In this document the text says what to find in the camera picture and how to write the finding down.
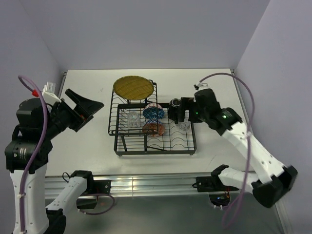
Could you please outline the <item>black mug white inside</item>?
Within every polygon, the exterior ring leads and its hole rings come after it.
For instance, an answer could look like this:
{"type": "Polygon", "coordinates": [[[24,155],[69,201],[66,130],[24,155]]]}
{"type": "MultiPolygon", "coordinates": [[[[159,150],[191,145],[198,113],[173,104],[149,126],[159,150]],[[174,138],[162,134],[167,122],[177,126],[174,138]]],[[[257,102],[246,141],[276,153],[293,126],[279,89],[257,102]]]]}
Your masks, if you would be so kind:
{"type": "Polygon", "coordinates": [[[175,124],[178,124],[178,108],[181,105],[181,100],[178,98],[174,98],[169,102],[168,107],[168,118],[173,120],[175,124]]]}

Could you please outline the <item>clear glass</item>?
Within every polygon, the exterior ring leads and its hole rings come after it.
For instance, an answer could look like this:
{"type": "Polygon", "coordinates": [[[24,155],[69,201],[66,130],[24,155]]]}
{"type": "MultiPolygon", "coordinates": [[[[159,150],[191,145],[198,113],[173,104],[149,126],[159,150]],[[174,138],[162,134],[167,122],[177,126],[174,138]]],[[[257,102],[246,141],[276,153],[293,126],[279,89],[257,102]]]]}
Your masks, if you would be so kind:
{"type": "Polygon", "coordinates": [[[128,128],[139,128],[141,126],[141,119],[137,112],[131,111],[127,115],[127,126],[128,128]]]}
{"type": "Polygon", "coordinates": [[[190,121],[179,122],[178,126],[181,130],[188,131],[191,127],[191,122],[190,121]]]}

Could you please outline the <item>blue patterned bowl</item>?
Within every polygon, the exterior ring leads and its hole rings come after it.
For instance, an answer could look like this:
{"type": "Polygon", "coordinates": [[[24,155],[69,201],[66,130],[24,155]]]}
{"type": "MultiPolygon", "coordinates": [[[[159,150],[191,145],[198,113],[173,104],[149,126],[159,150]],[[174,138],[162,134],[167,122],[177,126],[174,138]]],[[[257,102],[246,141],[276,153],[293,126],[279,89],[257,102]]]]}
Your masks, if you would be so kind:
{"type": "Polygon", "coordinates": [[[162,106],[155,102],[147,104],[143,109],[143,116],[146,119],[161,119],[164,114],[165,112],[162,106]]]}

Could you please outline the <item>orange patterned bowl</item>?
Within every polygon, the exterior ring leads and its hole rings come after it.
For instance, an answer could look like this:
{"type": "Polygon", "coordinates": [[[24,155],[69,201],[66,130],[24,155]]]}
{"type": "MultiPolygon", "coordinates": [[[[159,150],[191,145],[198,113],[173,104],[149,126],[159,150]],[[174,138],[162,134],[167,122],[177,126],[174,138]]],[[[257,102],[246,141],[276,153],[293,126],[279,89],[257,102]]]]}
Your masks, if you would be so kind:
{"type": "Polygon", "coordinates": [[[142,131],[152,137],[159,137],[165,133],[165,127],[161,123],[147,123],[142,131]]]}

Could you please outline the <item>clear glass front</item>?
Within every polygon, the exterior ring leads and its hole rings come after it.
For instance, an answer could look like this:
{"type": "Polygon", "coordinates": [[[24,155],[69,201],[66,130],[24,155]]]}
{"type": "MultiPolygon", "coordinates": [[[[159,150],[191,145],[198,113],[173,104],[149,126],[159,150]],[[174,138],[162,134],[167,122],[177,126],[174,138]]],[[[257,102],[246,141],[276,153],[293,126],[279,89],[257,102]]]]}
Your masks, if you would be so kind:
{"type": "Polygon", "coordinates": [[[141,119],[137,112],[131,111],[127,115],[127,126],[128,128],[139,128],[141,126],[141,119]]]}

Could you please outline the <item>yellow woven round plate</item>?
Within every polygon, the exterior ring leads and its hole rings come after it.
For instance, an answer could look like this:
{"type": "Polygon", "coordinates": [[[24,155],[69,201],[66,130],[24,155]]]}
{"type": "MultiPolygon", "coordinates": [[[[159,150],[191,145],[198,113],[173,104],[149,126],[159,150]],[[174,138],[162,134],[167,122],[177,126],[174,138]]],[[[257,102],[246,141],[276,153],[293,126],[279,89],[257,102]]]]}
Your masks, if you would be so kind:
{"type": "Polygon", "coordinates": [[[141,76],[124,76],[114,82],[113,90],[126,100],[143,100],[154,92],[154,85],[141,76]]]}

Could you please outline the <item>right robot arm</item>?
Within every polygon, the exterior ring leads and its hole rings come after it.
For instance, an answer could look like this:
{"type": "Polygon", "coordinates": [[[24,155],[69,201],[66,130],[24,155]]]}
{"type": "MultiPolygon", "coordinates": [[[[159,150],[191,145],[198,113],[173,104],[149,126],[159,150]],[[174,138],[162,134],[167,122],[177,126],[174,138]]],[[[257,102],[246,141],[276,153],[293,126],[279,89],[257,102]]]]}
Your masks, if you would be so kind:
{"type": "Polygon", "coordinates": [[[236,111],[221,108],[212,89],[199,90],[194,97],[182,97],[175,122],[181,122],[186,111],[191,122],[204,122],[229,141],[245,157],[247,166],[254,170],[253,173],[242,172],[222,164],[211,172],[207,182],[196,183],[199,191],[236,188],[253,194],[262,206],[270,208],[292,189],[297,169],[276,159],[252,135],[236,111]]]}

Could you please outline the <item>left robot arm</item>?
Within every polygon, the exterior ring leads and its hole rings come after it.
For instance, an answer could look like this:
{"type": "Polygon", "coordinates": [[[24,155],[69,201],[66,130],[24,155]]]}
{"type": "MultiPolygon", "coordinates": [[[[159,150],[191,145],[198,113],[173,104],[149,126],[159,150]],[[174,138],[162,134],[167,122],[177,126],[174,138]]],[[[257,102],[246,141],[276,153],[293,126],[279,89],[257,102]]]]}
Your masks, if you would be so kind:
{"type": "Polygon", "coordinates": [[[6,168],[14,186],[16,234],[62,234],[66,216],[82,194],[94,191],[90,171],[75,171],[58,197],[45,203],[45,176],[52,140],[71,129],[84,127],[104,107],[98,101],[82,97],[67,89],[66,95],[75,103],[71,108],[63,99],[47,91],[32,92],[17,110],[18,125],[5,148],[6,168]]]}

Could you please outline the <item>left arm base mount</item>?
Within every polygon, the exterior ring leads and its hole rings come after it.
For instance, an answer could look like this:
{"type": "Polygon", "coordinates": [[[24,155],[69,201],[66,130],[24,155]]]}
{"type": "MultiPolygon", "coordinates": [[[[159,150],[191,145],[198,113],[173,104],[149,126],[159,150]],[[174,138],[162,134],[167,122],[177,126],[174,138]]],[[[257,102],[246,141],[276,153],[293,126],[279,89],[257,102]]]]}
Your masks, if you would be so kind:
{"type": "Polygon", "coordinates": [[[98,204],[99,196],[91,194],[109,194],[111,189],[111,180],[95,180],[90,190],[83,192],[76,201],[78,209],[94,209],[98,204]]]}

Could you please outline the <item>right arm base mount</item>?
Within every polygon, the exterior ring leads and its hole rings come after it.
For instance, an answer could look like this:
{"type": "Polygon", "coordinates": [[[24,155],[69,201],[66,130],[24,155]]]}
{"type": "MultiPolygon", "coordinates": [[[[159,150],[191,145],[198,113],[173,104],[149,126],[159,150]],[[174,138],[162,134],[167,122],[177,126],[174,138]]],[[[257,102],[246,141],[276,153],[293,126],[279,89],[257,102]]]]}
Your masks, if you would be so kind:
{"type": "Polygon", "coordinates": [[[195,183],[192,187],[201,192],[230,192],[238,191],[239,189],[233,186],[225,186],[221,183],[217,176],[198,176],[195,178],[195,183]]]}

